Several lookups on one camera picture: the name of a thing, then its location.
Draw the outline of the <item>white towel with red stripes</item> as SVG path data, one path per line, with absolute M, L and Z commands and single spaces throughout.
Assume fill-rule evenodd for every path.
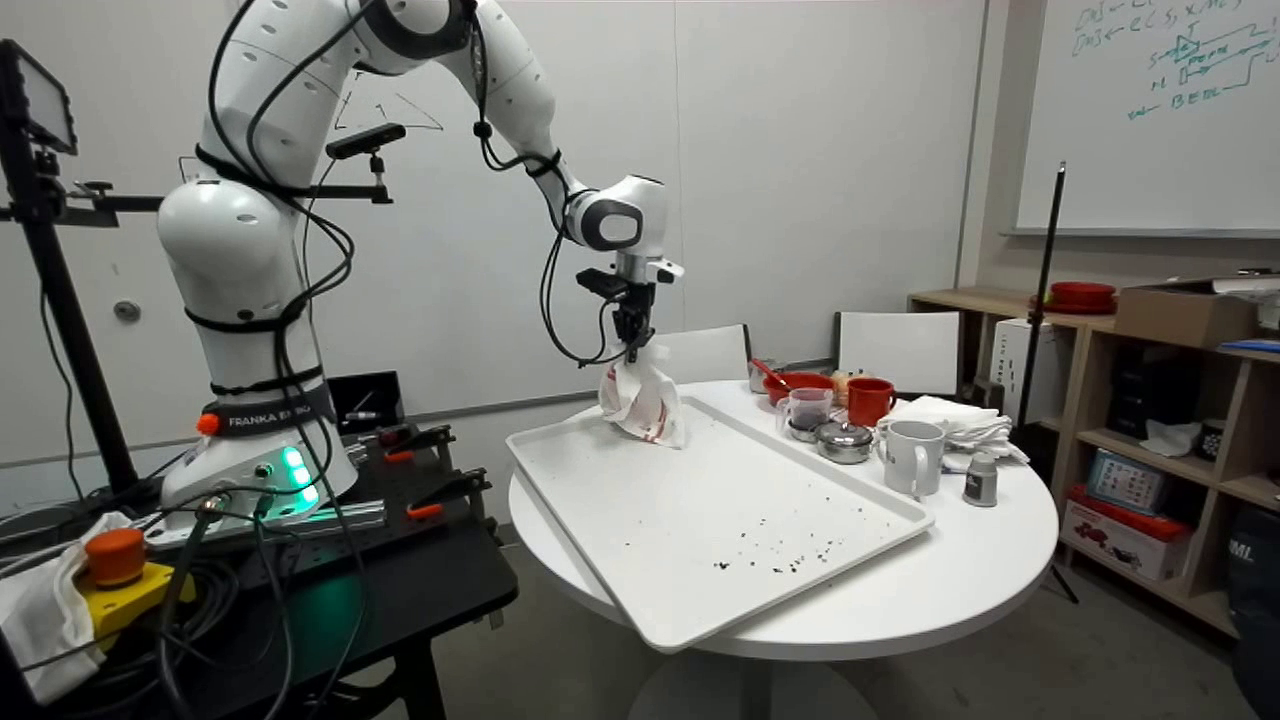
M 636 357 L 605 364 L 598 388 L 603 418 L 622 432 L 668 448 L 685 448 L 689 423 L 677 384 L 666 373 L 671 351 L 650 343 Z

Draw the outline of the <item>white plastic tray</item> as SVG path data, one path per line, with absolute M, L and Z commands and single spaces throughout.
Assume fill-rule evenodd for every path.
M 685 448 L 640 441 L 584 416 L 506 441 L 532 492 L 614 605 L 654 650 L 676 653 L 831 583 L 924 534 L 933 512 L 700 398 L 684 401 Z M 822 489 L 867 502 L 876 537 L 824 570 L 717 571 L 710 532 L 732 518 Z

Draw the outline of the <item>white chair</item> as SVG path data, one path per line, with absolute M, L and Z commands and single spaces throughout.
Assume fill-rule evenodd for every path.
M 750 377 L 753 350 L 746 324 L 657 334 L 652 345 L 666 351 L 659 364 L 677 386 Z
M 905 395 L 955 396 L 960 327 L 957 311 L 837 313 L 836 369 L 887 380 Z

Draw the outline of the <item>red bowl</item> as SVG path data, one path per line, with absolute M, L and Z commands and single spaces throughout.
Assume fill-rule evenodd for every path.
M 776 406 L 795 389 L 835 391 L 835 382 L 828 375 L 820 373 L 777 372 L 773 375 L 765 375 L 762 380 L 762 388 L 768 395 L 771 405 Z

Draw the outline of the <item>clear measuring cup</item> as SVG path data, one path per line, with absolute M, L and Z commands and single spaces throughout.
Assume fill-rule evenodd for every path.
M 794 388 L 774 406 L 777 427 L 791 439 L 814 445 L 817 429 L 829 421 L 833 402 L 835 391 L 829 386 Z

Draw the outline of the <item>small steel pot with lid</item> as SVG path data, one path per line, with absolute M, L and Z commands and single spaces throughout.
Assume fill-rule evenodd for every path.
M 870 459 L 876 434 L 850 421 L 827 421 L 814 429 L 818 454 L 838 465 L 858 465 Z

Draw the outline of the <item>red mug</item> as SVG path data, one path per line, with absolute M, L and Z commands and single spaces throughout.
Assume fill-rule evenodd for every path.
M 856 427 L 874 428 L 890 415 L 896 400 L 896 389 L 891 382 L 854 377 L 847 380 L 847 420 Z

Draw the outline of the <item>black clamp with orange grip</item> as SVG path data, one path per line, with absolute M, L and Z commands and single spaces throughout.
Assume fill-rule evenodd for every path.
M 468 511 L 479 520 L 486 519 L 484 493 L 492 488 L 485 468 L 467 471 L 453 471 L 435 483 L 425 495 L 411 501 L 404 515 L 411 521 L 436 521 L 445 518 L 445 506 L 454 501 L 465 501 Z
M 403 424 L 376 434 L 378 447 L 385 462 L 411 464 L 429 456 L 431 462 L 444 469 L 454 466 L 451 446 L 456 441 L 451 424 L 429 428 Z

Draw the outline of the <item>black open box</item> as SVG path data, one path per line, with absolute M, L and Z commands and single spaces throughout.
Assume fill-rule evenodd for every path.
M 404 420 L 399 374 L 367 372 L 326 378 L 342 436 L 365 434 Z

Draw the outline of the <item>scattered dark crumbs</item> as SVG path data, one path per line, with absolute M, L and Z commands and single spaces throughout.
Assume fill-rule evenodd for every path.
M 837 556 L 874 538 L 867 502 L 855 495 L 822 489 L 771 502 L 732 518 L 728 529 L 710 532 L 707 562 L 717 571 L 799 575 L 824 570 Z

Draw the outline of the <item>white mug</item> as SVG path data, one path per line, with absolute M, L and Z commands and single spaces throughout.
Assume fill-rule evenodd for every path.
M 888 421 L 878 447 L 884 486 L 914 498 L 938 493 L 945 437 L 942 427 L 928 421 Z

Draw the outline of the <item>pile of white cloths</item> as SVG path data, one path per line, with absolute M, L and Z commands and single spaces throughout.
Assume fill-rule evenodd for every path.
M 887 436 L 893 421 L 924 421 L 941 428 L 945 433 L 942 465 L 946 473 L 965 471 L 972 456 L 978 452 L 1000 462 L 1029 462 L 1027 454 L 1011 442 L 1012 419 L 996 409 L 923 395 L 897 401 L 876 425 L 881 437 Z

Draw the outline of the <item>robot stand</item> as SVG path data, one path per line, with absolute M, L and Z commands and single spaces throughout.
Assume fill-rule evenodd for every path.
M 406 506 L 443 480 L 421 457 L 388 464 L 369 447 L 357 493 L 381 498 L 396 538 L 357 543 L 357 553 L 301 568 L 279 607 L 265 584 L 234 594 L 229 609 L 175 662 L 168 688 L 148 651 L 120 682 L 91 682 L 47 708 L 0 662 L 0 720 L 370 720 L 402 701 L 410 720 L 448 720 L 433 642 L 499 612 L 518 593 L 493 519 L 465 501 L 445 518 L 411 521 Z

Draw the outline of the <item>small grey bottle white cap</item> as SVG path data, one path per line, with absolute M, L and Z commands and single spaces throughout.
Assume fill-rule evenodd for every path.
M 972 506 L 991 509 L 998 503 L 998 468 L 996 457 L 975 452 L 965 473 L 963 500 Z

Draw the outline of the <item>stack of red plates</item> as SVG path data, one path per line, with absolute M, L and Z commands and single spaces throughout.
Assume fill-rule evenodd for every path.
M 1062 281 L 1051 283 L 1041 300 L 1046 313 L 1112 315 L 1117 309 L 1117 288 L 1105 283 Z

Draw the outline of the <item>wooden shelf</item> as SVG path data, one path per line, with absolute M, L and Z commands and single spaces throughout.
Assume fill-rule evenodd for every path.
M 1280 470 L 1280 354 L 1188 347 L 1199 363 L 1190 398 L 1197 416 L 1222 420 L 1221 448 L 1212 460 L 1165 457 L 1106 423 L 1117 355 L 1142 334 L 1116 328 L 1112 316 L 1052 314 L 1050 322 L 1075 338 L 1064 407 L 1044 421 L 1057 434 L 1051 479 L 1056 503 L 1064 506 L 1100 454 L 1108 451 L 1165 473 L 1188 497 L 1192 528 L 1185 559 L 1171 577 L 1142 577 L 1129 560 L 1103 550 L 1100 533 L 1079 521 L 1064 523 L 1068 556 L 1085 556 L 1238 638 L 1228 602 L 1228 539 L 1243 507 L 1280 512 L 1280 486 L 1268 479 L 1268 471 Z

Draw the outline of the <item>whiteboard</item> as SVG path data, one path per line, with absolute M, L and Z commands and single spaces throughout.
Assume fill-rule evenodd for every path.
M 1280 0 L 1046 0 L 1014 234 L 1280 238 Z

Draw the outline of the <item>blue printed box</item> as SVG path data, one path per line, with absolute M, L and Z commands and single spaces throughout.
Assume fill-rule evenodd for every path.
M 1169 474 L 1106 448 L 1097 448 L 1085 482 L 1089 497 L 1146 516 L 1160 514 Z

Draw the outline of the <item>red and white toy box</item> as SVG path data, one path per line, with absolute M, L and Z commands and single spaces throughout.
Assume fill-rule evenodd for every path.
M 1060 538 L 1105 556 L 1152 582 L 1185 571 L 1193 527 L 1162 515 L 1148 516 L 1089 496 L 1083 484 L 1068 491 Z

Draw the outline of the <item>cardboard box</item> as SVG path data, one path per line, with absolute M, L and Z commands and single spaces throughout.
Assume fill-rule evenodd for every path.
M 1262 340 L 1280 332 L 1280 273 L 1123 288 L 1114 332 L 1189 348 Z

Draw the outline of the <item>yellow emergency stop button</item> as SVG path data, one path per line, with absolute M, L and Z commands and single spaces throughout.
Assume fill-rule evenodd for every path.
M 86 570 L 76 588 L 84 600 L 93 638 L 108 652 L 122 633 L 160 607 L 174 568 L 151 562 L 142 530 L 105 530 L 84 544 Z

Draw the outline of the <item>black light panel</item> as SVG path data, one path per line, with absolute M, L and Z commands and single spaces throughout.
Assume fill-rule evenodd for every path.
M 76 156 L 79 143 L 64 85 L 15 40 L 0 40 L 0 126 Z

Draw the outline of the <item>white cloth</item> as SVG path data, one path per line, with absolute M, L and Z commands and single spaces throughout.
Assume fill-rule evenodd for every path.
M 37 705 L 65 697 L 108 659 L 93 643 L 93 621 L 76 578 L 87 569 L 90 539 L 129 525 L 125 514 L 108 512 L 79 538 L 0 579 L 0 630 Z

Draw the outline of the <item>black bin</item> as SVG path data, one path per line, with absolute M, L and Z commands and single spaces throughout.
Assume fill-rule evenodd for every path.
M 1280 720 L 1280 514 L 1238 511 L 1228 538 L 1228 606 L 1239 635 L 1236 685 L 1261 720 Z

